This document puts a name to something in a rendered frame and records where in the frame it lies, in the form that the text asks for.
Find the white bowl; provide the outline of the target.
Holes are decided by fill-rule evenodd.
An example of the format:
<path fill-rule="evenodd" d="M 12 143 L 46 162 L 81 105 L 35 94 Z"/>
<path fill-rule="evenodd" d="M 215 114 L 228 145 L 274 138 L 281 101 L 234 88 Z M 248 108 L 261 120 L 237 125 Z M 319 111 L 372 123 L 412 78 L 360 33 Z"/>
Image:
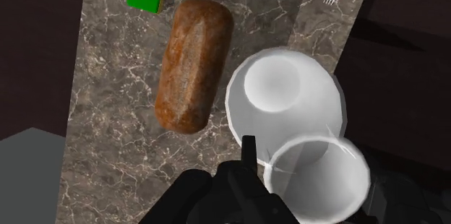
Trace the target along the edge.
<path fill-rule="evenodd" d="M 225 94 L 229 129 L 237 142 L 256 138 L 257 162 L 296 135 L 339 137 L 346 118 L 339 85 L 315 59 L 287 48 L 268 48 L 247 58 Z"/>

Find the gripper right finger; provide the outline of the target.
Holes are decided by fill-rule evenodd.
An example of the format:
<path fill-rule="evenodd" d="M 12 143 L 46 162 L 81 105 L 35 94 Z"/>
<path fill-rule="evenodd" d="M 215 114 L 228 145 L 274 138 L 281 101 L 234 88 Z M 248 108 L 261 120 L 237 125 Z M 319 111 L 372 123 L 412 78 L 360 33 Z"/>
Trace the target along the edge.
<path fill-rule="evenodd" d="M 451 210 L 407 176 L 373 174 L 368 197 L 352 224 L 451 224 Z"/>

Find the white cup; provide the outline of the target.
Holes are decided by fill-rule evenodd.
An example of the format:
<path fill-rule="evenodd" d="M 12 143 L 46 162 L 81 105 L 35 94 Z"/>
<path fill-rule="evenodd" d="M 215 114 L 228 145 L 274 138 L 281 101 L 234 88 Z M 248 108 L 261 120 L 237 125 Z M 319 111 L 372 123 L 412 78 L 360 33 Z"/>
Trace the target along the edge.
<path fill-rule="evenodd" d="M 265 166 L 267 190 L 277 194 L 300 224 L 336 224 L 364 203 L 371 185 L 361 151 L 345 138 L 293 138 Z"/>

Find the brown bread loaf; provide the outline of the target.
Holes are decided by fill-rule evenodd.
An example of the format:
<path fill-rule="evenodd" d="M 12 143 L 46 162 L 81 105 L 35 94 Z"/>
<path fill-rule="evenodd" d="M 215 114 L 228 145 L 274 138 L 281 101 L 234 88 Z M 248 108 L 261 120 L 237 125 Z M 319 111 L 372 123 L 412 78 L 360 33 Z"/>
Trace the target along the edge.
<path fill-rule="evenodd" d="M 155 101 L 155 116 L 162 127 L 193 134 L 207 126 L 233 27 L 231 12 L 216 1 L 179 4 Z"/>

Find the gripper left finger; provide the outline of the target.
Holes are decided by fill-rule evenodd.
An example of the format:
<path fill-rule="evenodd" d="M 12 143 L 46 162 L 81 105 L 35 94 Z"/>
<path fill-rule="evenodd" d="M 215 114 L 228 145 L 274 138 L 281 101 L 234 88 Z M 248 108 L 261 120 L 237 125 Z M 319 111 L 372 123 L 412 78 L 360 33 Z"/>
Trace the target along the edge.
<path fill-rule="evenodd" d="M 207 171 L 182 172 L 139 224 L 299 224 L 257 175 L 254 136 L 242 137 L 241 159 Z"/>

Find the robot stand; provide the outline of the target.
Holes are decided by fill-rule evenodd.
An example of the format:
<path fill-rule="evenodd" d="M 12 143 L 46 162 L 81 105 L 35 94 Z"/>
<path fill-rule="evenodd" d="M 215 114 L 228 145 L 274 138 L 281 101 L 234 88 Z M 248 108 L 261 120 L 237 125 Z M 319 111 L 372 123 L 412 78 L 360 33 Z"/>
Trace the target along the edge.
<path fill-rule="evenodd" d="M 65 142 L 36 128 L 0 141 L 0 224 L 55 224 Z"/>

